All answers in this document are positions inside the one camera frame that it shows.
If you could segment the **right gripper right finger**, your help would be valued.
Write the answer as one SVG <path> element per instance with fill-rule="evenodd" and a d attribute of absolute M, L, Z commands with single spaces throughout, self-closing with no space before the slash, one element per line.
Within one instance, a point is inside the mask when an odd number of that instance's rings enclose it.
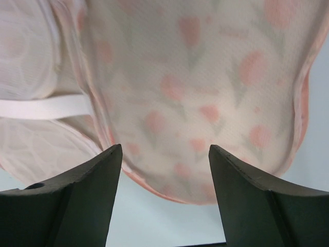
<path fill-rule="evenodd" d="M 212 145 L 227 246 L 328 246 L 328 192 L 275 177 Z"/>

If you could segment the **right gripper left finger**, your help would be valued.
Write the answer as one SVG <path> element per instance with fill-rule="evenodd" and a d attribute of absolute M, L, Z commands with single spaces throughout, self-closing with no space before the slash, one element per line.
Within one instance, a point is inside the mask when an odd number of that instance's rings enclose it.
<path fill-rule="evenodd" d="M 1 192 L 1 246 L 105 246 L 121 145 L 51 179 Z"/>

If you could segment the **pink floral mesh laundry bag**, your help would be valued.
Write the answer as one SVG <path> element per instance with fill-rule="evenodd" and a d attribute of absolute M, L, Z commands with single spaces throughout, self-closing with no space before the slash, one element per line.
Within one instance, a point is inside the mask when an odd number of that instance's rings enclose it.
<path fill-rule="evenodd" d="M 327 33 L 328 1 L 1 1 L 1 167 L 29 185 L 120 144 L 140 186 L 213 204 L 211 145 L 292 164 Z"/>

